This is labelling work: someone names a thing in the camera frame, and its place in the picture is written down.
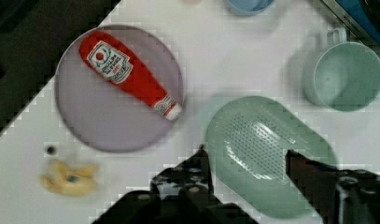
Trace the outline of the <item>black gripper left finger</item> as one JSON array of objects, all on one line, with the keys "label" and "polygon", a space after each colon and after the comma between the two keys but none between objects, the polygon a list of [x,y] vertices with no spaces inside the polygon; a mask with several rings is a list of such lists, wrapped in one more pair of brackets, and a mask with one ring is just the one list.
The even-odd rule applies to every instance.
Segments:
[{"label": "black gripper left finger", "polygon": [[209,157],[204,145],[200,145],[191,157],[176,167],[164,169],[150,181],[150,191],[159,195],[162,200],[177,197],[187,187],[203,187],[211,193],[214,192]]}]

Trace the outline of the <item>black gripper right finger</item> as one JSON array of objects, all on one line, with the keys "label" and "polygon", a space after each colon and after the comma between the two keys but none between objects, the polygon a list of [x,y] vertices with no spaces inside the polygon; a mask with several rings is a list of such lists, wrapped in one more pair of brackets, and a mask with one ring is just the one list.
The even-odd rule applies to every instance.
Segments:
[{"label": "black gripper right finger", "polygon": [[323,224],[380,224],[380,175],[340,170],[289,150],[286,174]]}]

